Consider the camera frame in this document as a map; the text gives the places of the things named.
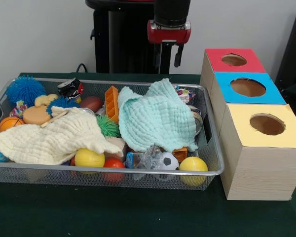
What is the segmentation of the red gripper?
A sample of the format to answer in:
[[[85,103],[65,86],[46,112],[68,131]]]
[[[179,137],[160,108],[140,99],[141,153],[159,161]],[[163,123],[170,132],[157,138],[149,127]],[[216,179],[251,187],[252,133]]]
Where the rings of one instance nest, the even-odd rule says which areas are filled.
[[[160,66],[162,43],[171,42],[178,44],[178,51],[175,55],[174,66],[178,68],[181,65],[182,52],[184,44],[186,44],[191,35],[191,23],[186,23],[177,28],[164,27],[156,24],[153,20],[149,20],[147,24],[148,40],[154,45],[154,63],[155,66]]]

